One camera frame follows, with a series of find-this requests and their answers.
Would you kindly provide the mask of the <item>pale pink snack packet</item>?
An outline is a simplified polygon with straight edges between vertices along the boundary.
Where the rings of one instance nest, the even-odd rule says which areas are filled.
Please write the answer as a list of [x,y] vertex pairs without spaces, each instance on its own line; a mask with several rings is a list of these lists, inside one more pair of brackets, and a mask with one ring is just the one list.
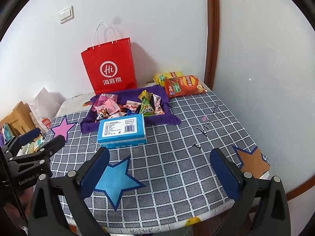
[[119,110],[120,110],[118,104],[115,101],[113,101],[112,99],[108,99],[107,101],[105,101],[104,106],[105,106],[107,113],[110,116],[119,112]]

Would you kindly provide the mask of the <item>red festive snack packet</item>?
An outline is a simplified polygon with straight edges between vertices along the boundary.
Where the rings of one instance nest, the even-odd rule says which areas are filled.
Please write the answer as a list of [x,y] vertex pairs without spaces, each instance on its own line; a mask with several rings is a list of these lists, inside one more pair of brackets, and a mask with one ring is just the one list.
[[127,113],[128,112],[128,109],[125,108],[123,105],[118,104],[118,106],[119,106],[119,112],[123,112],[123,113]]

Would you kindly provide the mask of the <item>pink star sticker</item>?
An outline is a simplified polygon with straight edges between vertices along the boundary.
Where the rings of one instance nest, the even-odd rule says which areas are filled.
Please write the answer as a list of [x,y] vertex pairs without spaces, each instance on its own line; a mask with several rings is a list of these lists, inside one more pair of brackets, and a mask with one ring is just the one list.
[[51,128],[51,131],[53,133],[53,138],[56,138],[58,136],[63,136],[65,139],[65,142],[67,143],[68,133],[75,125],[76,123],[69,123],[67,116],[64,116],[59,126],[55,126]]

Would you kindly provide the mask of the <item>brown star sticker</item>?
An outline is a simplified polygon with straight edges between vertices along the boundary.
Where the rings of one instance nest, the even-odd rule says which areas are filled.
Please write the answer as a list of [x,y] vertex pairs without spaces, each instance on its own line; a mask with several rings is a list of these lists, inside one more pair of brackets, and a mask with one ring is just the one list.
[[255,146],[252,151],[245,151],[236,146],[233,146],[233,150],[241,162],[240,170],[243,173],[249,172],[253,177],[260,178],[270,169],[269,163],[263,158],[258,146]]

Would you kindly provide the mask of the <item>white Miniso plastic bag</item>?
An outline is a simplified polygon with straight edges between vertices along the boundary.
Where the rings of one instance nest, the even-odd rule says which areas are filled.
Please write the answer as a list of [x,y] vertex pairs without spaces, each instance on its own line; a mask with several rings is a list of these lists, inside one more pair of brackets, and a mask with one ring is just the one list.
[[32,99],[28,105],[31,110],[30,117],[35,127],[41,130],[41,134],[46,136],[53,118],[55,118],[61,105],[64,103],[65,97],[59,92],[49,92],[46,88]]

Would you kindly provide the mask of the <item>blue star sticker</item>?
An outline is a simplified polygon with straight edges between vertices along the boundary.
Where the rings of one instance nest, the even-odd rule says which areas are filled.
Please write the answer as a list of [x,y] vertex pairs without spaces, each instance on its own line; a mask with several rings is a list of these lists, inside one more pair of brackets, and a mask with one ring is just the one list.
[[94,191],[103,192],[114,210],[117,210],[123,193],[144,188],[146,185],[128,173],[131,156],[120,162],[108,164]]

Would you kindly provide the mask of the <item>blue tissue box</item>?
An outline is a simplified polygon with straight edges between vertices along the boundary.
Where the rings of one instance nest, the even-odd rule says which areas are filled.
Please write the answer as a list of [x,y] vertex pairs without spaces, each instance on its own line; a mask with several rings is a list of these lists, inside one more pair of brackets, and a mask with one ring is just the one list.
[[102,120],[99,124],[97,143],[107,149],[146,144],[144,116],[136,114]]

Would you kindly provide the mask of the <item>pink red snack packet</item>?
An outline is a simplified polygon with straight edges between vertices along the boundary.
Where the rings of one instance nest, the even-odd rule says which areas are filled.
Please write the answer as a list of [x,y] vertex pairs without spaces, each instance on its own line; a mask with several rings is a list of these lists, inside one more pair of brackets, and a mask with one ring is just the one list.
[[131,101],[131,100],[127,100],[126,104],[124,104],[122,106],[122,108],[124,109],[128,109],[130,111],[136,112],[137,109],[141,106],[140,102],[136,102],[136,101]]

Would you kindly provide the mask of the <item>red paper shopping bag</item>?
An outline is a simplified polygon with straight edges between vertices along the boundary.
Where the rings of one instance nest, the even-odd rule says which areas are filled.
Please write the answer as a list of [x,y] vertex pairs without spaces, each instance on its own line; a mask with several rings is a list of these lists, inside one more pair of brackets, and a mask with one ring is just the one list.
[[137,88],[129,37],[93,43],[81,57],[95,94]]

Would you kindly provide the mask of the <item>green snack packet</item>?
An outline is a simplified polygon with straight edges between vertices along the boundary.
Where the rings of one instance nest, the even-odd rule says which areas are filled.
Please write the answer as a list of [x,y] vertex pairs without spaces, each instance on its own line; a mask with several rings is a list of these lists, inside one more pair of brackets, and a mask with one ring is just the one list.
[[140,106],[140,114],[142,114],[144,117],[153,116],[155,115],[155,110],[151,106],[150,101],[148,98],[143,97],[141,106]]

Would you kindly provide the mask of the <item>yellow snack packet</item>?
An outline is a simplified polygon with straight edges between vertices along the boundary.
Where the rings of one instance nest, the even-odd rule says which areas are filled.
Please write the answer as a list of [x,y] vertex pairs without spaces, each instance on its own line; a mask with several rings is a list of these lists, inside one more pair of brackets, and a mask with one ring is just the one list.
[[152,98],[152,93],[151,92],[148,92],[146,89],[143,90],[140,95],[138,96],[138,98],[143,101],[144,99],[147,100],[147,101],[150,101],[151,98]]

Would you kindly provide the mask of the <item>white red snack packet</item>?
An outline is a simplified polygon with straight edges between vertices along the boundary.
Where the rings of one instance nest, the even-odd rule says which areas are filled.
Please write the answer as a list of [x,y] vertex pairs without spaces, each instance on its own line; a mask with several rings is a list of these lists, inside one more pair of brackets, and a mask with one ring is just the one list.
[[161,107],[161,97],[156,94],[153,94],[153,102],[154,102],[155,114],[156,115],[164,114],[164,111]]

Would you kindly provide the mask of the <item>yellow chips bag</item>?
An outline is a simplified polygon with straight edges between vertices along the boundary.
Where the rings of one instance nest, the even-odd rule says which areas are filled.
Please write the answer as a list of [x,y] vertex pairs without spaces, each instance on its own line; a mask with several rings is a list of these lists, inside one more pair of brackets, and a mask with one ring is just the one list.
[[153,76],[153,80],[156,84],[159,84],[160,86],[164,87],[166,79],[176,78],[180,76],[184,76],[180,71],[173,71],[161,74],[157,73]]

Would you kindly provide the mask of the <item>orange chips bag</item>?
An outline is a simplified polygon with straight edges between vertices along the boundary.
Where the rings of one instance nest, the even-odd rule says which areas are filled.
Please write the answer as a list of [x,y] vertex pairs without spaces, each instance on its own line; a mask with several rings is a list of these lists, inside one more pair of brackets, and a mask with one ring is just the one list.
[[192,75],[167,78],[164,85],[169,98],[203,94],[207,92],[199,79]]

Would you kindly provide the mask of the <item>brown wooden door frame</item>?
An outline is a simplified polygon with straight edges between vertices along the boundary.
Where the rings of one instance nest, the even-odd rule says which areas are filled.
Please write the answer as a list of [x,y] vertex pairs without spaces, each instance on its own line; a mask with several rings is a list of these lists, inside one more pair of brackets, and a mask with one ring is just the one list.
[[288,198],[312,197],[312,25],[292,0],[206,1],[206,84],[271,160]]

